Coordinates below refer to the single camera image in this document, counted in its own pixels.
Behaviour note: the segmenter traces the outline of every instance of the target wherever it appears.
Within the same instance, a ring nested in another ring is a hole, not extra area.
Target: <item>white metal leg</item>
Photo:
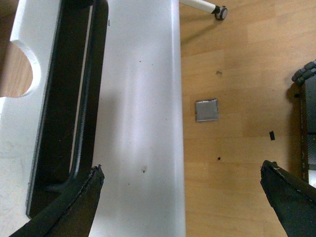
[[[179,0],[179,2],[209,13],[213,13],[216,7],[216,5],[203,0]]]

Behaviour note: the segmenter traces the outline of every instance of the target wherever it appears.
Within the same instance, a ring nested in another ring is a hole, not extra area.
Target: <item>caster wheel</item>
[[[300,78],[304,73],[306,72],[305,68],[301,68],[300,70],[298,70],[294,76],[292,76],[292,81],[296,82],[298,78]]]
[[[227,16],[227,8],[225,6],[220,7],[220,12],[215,14],[216,20],[222,21]]]

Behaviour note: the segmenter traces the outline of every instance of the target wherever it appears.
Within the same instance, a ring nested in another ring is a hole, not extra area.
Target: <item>white surface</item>
[[[195,7],[202,11],[212,13],[215,10],[216,5],[203,1],[203,0],[179,0],[180,3],[183,3],[188,6]]]
[[[29,58],[34,78],[27,95],[0,98],[1,237],[29,221],[25,204],[58,11],[58,0],[20,0],[17,9],[11,41]]]
[[[59,0],[20,0],[11,39],[34,81],[0,98],[0,236],[28,221],[28,182]],[[102,189],[91,237],[184,237],[178,0],[110,0],[94,164]]]
[[[178,11],[178,0],[109,1],[91,237],[185,236]]]
[[[316,188],[316,170],[308,171],[308,180],[309,180],[309,185]]]

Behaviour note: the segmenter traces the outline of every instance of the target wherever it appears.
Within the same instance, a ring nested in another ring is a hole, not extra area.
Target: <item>wooden floor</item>
[[[285,237],[261,188],[260,165],[277,161],[301,176],[291,76],[316,57],[316,1],[215,3],[229,9],[223,22],[180,6],[187,237]],[[23,53],[10,47],[0,96],[22,95],[32,80]],[[212,98],[219,121],[196,123],[195,101]]]

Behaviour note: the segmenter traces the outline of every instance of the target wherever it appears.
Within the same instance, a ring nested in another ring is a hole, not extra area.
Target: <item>small metal square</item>
[[[196,122],[218,120],[217,99],[196,101]]]

